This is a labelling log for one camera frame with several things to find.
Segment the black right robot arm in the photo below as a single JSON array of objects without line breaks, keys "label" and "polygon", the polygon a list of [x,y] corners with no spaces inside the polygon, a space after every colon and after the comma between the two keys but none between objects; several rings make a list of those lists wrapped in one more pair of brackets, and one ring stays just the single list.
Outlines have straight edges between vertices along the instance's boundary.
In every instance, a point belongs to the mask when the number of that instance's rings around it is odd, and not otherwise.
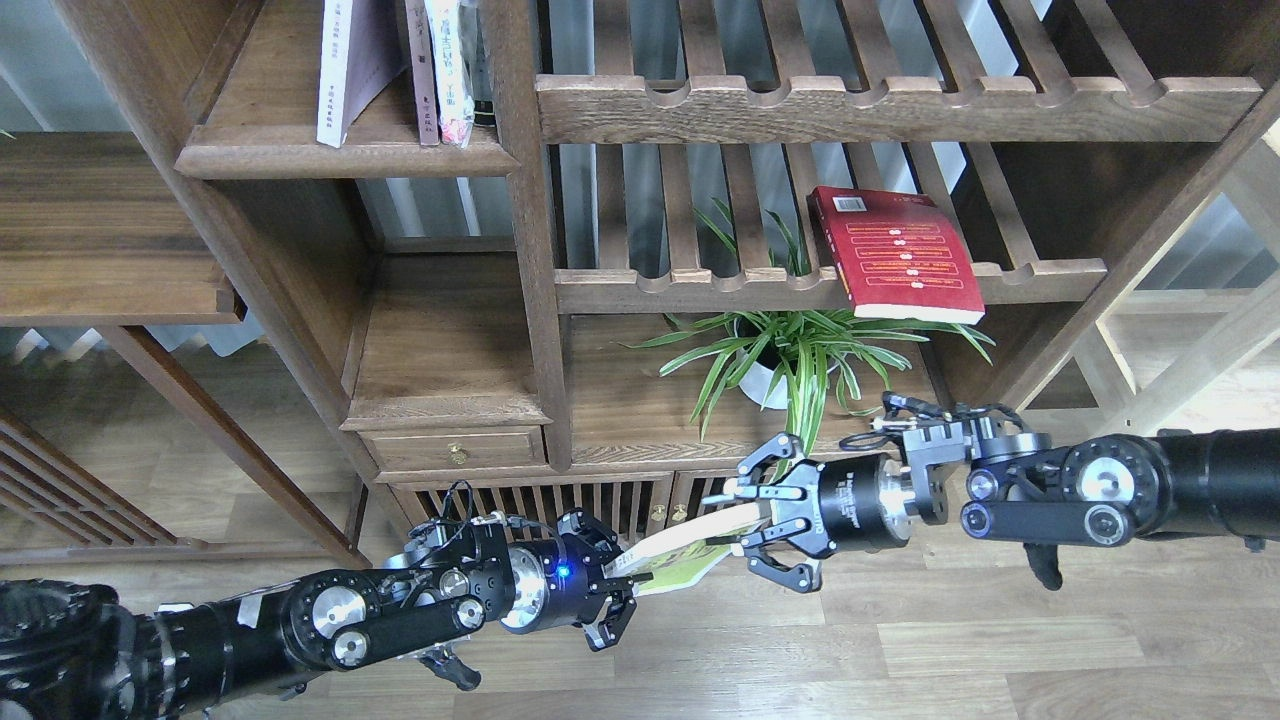
[{"label": "black right robot arm", "polygon": [[741,461],[724,498],[771,506],[767,525],[737,538],[753,573],[808,593],[820,587],[822,559],[904,547],[914,518],[946,521],[934,470],[951,462],[970,468],[965,533],[1020,543],[1051,591],[1062,584],[1062,544],[1238,536],[1257,552],[1277,538],[1275,429],[1110,434],[1057,447],[1000,404],[945,409],[892,392],[882,401],[870,432],[842,439],[846,459],[806,460],[799,438],[781,433]]}]

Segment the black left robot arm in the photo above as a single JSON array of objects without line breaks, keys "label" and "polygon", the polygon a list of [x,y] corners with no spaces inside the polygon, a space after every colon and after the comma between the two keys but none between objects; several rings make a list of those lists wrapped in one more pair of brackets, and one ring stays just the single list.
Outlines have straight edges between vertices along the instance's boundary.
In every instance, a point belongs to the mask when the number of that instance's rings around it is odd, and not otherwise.
[{"label": "black left robot arm", "polygon": [[134,615],[109,585],[6,582],[1,597],[5,719],[174,719],[247,694],[302,693],[328,671],[419,660],[462,691],[480,684],[453,642],[499,623],[527,634],[579,626],[617,644],[646,574],[608,577],[614,530],[572,509],[543,538],[511,543],[526,520],[480,516],[415,527],[380,569],[329,569],[216,602]]}]

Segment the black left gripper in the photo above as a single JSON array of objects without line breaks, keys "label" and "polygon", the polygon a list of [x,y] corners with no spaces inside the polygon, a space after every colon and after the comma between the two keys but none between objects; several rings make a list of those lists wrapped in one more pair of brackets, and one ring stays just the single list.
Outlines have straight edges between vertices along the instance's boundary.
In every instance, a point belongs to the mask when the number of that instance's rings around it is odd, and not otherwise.
[{"label": "black left gripper", "polygon": [[634,585],[603,585],[623,552],[618,534],[585,509],[557,520],[557,539],[509,546],[515,601],[500,619],[515,634],[581,626],[591,652],[618,644],[637,607]]}]

